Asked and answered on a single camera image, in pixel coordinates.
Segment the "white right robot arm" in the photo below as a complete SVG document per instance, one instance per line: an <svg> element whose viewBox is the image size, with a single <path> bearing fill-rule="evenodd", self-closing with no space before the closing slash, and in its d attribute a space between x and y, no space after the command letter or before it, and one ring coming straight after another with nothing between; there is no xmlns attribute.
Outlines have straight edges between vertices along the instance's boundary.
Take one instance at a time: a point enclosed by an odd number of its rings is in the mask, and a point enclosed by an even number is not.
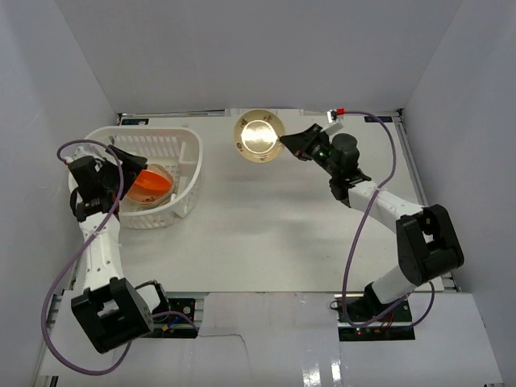
<svg viewBox="0 0 516 387"><path fill-rule="evenodd" d="M383 190L359 167L358 141L341 133L330 137L317 124L280 142L299 160L312 160L329 174L334 198L373 218L396 236L397 264L368 284L361 298L342 299L342 316L355 327L380 322L419 286L461 267L464 254L448 211L421 206Z"/></svg>

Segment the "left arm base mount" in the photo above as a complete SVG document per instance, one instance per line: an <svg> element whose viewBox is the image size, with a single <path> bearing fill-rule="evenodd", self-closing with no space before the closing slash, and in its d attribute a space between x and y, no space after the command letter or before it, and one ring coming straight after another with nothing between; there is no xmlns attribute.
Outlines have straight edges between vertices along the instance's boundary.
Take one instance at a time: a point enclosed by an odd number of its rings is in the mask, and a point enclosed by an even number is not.
<svg viewBox="0 0 516 387"><path fill-rule="evenodd" d="M169 297L169 310L172 314L166 314L154 319L154 329L143 335L145 339L195 339L198 331L180 314L200 327L200 312L196 298Z"/></svg>

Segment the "cream round flower plate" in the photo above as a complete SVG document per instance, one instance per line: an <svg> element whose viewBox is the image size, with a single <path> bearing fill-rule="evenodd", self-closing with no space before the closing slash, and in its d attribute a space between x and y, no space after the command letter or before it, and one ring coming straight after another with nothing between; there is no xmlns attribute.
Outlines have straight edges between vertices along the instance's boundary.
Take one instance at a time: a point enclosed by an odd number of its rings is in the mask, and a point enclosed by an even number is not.
<svg viewBox="0 0 516 387"><path fill-rule="evenodd" d="M147 196L147 195L138 195L131 192L131 188L127 191L126 198L137 203L139 205L154 205L157 202L164 198L166 194L170 194L173 191L173 176L161 165L159 164L148 164L147 170L153 171L155 173L159 173L161 176L166 177L170 180L172 185L171 189L163 194L162 196Z"/></svg>

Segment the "orange round plate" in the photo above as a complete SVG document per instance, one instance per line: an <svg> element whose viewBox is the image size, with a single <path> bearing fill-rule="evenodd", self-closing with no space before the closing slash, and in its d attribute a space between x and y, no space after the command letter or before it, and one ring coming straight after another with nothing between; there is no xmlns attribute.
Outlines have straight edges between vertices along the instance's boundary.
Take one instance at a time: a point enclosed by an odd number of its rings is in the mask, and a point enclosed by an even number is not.
<svg viewBox="0 0 516 387"><path fill-rule="evenodd" d="M150 170L143 170L131 187L131 192L138 195L162 196L172 185L170 180Z"/></svg>

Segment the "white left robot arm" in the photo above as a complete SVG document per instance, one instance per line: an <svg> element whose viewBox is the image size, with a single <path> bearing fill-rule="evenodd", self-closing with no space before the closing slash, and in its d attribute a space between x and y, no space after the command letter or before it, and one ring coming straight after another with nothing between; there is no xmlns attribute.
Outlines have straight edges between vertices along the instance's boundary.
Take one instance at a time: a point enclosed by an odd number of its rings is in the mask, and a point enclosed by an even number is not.
<svg viewBox="0 0 516 387"><path fill-rule="evenodd" d="M86 274L81 294L71 301L73 315L100 353L153 332L169 316L162 285L151 280L133 286L123 274L119 251L119 204L147 160L114 146L102 156L80 145L68 158L76 183L70 206L87 244L81 254Z"/></svg>

